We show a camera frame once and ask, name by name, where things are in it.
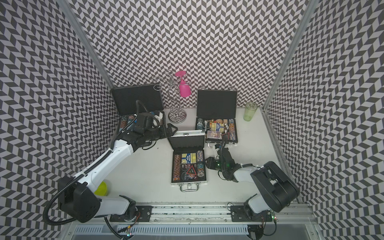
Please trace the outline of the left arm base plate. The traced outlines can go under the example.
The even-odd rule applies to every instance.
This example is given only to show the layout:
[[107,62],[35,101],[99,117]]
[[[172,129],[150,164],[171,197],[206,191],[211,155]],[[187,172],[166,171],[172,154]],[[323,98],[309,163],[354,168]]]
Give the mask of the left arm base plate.
[[153,206],[146,205],[146,206],[136,206],[136,213],[133,214],[131,217],[126,215],[111,215],[109,221],[113,223],[133,223],[133,222],[149,222]]

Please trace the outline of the yellow green bowl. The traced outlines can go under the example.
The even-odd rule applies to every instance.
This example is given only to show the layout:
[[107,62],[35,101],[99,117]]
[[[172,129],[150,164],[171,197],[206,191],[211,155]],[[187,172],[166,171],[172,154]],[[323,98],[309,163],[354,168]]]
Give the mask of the yellow green bowl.
[[105,197],[108,194],[108,186],[107,183],[102,181],[98,188],[94,191],[94,194],[97,196]]

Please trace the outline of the aluminium mounting rail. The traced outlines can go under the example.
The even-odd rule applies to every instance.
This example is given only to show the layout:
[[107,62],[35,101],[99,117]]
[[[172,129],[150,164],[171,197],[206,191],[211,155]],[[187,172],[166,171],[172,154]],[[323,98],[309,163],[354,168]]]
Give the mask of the aluminium mounting rail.
[[[150,221],[161,224],[200,224],[200,223],[260,223],[232,222],[229,206],[243,206],[241,203],[179,203],[179,204],[137,204],[137,206],[153,206]],[[281,212],[272,213],[274,220],[282,224],[316,223],[311,207],[306,204],[291,203]]]

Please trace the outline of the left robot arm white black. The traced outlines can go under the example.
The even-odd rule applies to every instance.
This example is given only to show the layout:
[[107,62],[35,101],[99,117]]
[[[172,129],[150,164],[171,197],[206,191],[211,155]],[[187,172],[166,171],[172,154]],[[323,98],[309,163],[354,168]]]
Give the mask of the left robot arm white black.
[[106,152],[73,177],[63,177],[58,181],[58,192],[46,203],[43,221],[50,226],[59,226],[74,221],[86,223],[109,215],[135,220],[138,210],[134,200],[123,195],[100,197],[95,192],[105,178],[136,150],[149,150],[158,140],[170,138],[177,131],[176,126],[166,123],[162,112],[153,115],[137,100],[134,119],[118,130]]

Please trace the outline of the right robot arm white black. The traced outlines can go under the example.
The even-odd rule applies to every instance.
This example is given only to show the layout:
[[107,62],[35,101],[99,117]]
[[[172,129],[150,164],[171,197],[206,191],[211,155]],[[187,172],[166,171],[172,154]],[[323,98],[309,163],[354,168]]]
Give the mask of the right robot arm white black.
[[258,193],[244,202],[240,213],[251,222],[266,221],[271,211],[281,212],[300,194],[297,185],[276,163],[269,161],[261,167],[238,164],[224,142],[215,145],[215,156],[204,163],[208,169],[218,171],[225,181],[256,185]]

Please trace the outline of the green translucent cup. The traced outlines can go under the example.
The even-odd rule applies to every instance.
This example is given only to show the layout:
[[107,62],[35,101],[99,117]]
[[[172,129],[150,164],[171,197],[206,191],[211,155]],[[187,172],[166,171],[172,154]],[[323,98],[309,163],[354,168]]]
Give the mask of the green translucent cup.
[[248,102],[245,106],[244,120],[249,122],[254,117],[258,105],[255,102]]

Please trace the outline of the black poker case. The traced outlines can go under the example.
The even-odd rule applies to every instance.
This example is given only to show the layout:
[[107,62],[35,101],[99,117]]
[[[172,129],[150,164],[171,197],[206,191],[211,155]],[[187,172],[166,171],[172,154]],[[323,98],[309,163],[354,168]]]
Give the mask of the black poker case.
[[237,96],[237,91],[198,90],[195,129],[199,129],[199,122],[227,120],[228,125],[233,126],[227,132],[228,143],[237,144],[239,141],[236,126]]
[[111,95],[119,115],[120,127],[117,129],[118,133],[134,119],[137,113],[164,112],[162,94],[155,91],[154,86],[155,84],[147,84],[118,87],[111,90]]

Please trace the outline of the small silver aluminium poker case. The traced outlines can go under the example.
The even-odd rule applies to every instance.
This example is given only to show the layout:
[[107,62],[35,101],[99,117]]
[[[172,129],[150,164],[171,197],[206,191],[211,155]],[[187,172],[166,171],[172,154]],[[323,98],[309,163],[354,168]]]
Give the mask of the small silver aluminium poker case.
[[173,149],[171,184],[182,193],[198,191],[207,182],[204,132],[177,131],[168,141]]

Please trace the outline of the pink wine glass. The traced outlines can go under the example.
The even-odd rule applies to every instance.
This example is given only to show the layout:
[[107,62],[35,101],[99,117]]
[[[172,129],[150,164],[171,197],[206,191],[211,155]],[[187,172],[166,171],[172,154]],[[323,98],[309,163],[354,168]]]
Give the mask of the pink wine glass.
[[186,74],[186,71],[178,71],[175,73],[175,76],[180,78],[179,90],[182,98],[187,98],[192,94],[191,87],[186,83],[184,79]]

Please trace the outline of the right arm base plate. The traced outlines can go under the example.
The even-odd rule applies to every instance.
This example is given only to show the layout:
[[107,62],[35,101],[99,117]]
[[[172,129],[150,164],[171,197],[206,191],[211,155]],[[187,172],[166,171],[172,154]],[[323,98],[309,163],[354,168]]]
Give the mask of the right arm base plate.
[[255,214],[251,210],[246,211],[244,206],[229,206],[232,222],[272,222],[273,216],[270,211],[262,211]]

